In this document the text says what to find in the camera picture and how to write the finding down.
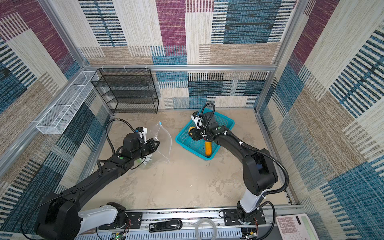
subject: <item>teal plastic basket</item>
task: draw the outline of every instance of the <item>teal plastic basket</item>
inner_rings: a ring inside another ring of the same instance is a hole
[[[204,109],[204,112],[212,112],[210,109]],[[219,126],[226,126],[230,130],[235,125],[235,121],[230,119],[227,116],[224,116],[220,113],[214,114],[215,119]],[[201,157],[202,159],[209,161],[213,157],[215,157],[218,149],[220,148],[219,145],[212,142],[212,155],[210,157],[205,156],[205,141],[204,139],[200,139],[199,141],[193,141],[192,138],[188,135],[188,130],[190,127],[195,127],[195,123],[191,120],[189,123],[181,130],[181,132],[176,136],[176,142],[180,144],[183,148],[190,151],[191,153]]]

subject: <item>black wire mesh shelf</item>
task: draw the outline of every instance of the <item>black wire mesh shelf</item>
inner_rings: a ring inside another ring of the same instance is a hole
[[[91,81],[113,113],[157,113],[159,98],[151,70],[99,68]]]

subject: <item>white wire mesh basket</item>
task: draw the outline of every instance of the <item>white wire mesh basket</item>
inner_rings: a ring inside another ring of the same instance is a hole
[[[36,128],[42,134],[63,134],[88,94],[91,92],[93,81],[99,76],[93,71],[83,71],[72,84],[65,90],[63,95],[56,101],[51,109],[43,116]]]

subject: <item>yellow object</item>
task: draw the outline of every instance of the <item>yellow object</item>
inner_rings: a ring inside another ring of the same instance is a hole
[[[212,155],[212,142],[205,142],[205,154],[207,156]]]

